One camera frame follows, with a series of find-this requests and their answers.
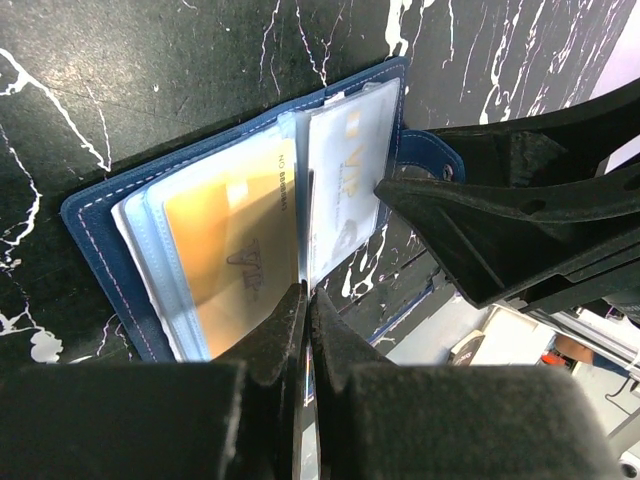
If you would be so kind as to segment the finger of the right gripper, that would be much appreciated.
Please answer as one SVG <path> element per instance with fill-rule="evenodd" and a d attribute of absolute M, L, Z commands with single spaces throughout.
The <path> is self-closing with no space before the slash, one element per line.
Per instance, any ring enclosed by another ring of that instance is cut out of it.
<path fill-rule="evenodd" d="M 639 172 L 496 188 L 384 180 L 378 198 L 476 307 L 556 313 L 639 284 Z"/>
<path fill-rule="evenodd" d="M 586 180 L 639 135 L 639 81 L 554 112 L 431 132 L 461 156 L 468 180 Z"/>

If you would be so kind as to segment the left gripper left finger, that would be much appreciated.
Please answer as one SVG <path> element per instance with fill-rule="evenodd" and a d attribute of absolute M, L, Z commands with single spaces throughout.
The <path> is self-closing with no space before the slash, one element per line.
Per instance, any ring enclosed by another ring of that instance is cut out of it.
<path fill-rule="evenodd" d="M 295 479 L 307 292 L 211 362 L 24 369 L 1 382 L 5 479 Z"/>

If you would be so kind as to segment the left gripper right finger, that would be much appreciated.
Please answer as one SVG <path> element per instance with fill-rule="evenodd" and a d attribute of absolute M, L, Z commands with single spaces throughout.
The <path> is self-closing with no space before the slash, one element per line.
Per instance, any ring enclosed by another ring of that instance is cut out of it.
<path fill-rule="evenodd" d="M 581 388 L 538 366 L 399 366 L 318 290 L 309 304 L 323 479 L 616 479 Z"/>

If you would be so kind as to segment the blue card holder wallet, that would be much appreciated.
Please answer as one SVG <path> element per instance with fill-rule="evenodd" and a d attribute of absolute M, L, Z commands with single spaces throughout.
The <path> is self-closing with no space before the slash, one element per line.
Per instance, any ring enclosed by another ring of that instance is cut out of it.
<path fill-rule="evenodd" d="M 212 360 L 290 285 L 318 284 L 384 227 L 381 180 L 465 181 L 457 152 L 402 124 L 408 67 L 386 60 L 63 202 L 141 359 Z"/>

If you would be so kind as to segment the orange credit card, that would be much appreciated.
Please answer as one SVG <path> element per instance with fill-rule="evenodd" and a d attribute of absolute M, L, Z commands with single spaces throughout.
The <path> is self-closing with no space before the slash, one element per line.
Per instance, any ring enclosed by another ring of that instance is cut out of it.
<path fill-rule="evenodd" d="M 290 138 L 237 144 L 154 192 L 211 358 L 264 320 L 297 280 L 295 159 Z"/>

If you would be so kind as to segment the white VIP credit card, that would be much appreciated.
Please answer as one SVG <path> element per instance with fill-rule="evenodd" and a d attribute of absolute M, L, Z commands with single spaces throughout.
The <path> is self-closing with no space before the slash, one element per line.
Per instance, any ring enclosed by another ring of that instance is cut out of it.
<path fill-rule="evenodd" d="M 382 89 L 310 116 L 312 285 L 363 244 L 376 226 L 373 187 L 385 171 L 394 113 L 393 93 Z"/>

